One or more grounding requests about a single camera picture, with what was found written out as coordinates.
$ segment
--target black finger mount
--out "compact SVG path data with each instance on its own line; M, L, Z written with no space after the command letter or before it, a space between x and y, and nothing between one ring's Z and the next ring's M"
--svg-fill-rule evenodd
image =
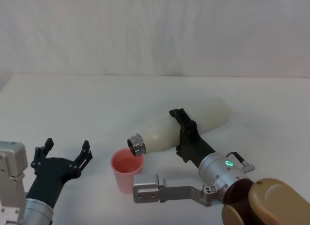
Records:
M200 137L197 124L191 120L184 109L169 111L181 126L180 144L176 147L176 154L184 162L192 161L198 168L201 161L215 150Z
M45 146L36 147L31 167L34 168L36 179L32 184L27 198L45 202L54 208L64 184L81 176L82 170L93 158L90 146L85 140L79 156L70 161L64 158L47 158L54 142L49 138Z

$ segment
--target white tabletop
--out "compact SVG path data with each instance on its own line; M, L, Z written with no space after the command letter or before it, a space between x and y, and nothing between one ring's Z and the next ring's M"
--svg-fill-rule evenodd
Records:
M89 140L94 158L65 184L55 225L221 225L221 205L135 204L119 192L109 162L138 124L215 96L227 102L231 120L203 138L216 151L238 151L253 163L251 179L278 178L310 201L310 79L17 74L0 93L0 140L23 142L28 163L49 137L55 142L49 156L71 160ZM197 168L173 149L144 160L145 173L199 179ZM35 175L30 167L25 174L28 190Z

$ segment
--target white backdrop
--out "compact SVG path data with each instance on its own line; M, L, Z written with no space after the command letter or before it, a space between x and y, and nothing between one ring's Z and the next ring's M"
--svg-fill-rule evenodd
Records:
M0 71L310 77L310 0L0 0Z

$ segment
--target green led light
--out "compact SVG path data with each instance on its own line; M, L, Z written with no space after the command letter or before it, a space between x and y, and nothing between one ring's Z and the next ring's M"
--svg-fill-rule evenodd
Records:
M233 163L230 161L226 161L225 164L227 164L228 166L233 166Z

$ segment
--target plastic cup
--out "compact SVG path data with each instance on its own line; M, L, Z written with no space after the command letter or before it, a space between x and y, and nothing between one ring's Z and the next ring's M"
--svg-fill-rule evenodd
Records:
M133 177L142 173L143 157L134 156L128 148L114 153L111 159L118 188L123 193L132 193Z

